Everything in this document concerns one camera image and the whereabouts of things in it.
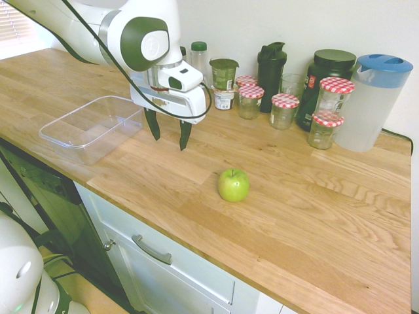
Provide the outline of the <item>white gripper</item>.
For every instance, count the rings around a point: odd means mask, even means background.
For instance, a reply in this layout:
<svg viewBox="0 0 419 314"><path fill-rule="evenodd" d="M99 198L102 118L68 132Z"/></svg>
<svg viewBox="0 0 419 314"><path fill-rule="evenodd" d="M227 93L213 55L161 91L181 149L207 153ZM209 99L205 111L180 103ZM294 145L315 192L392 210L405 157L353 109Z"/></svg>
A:
<svg viewBox="0 0 419 314"><path fill-rule="evenodd" d="M181 130L179 148L184 150L189 141L192 124L197 124L206 117L204 113L206 111L206 95L203 88L194 87L188 92L176 90L157 92L146 83L145 72L131 72L130 78L143 95L154 103L152 106L133 86L130 86L131 98L135 104L145 108L145 118L156 141L160 139L160 127L156 119L156 112L167 111L172 116L183 117L179 121Z"/></svg>

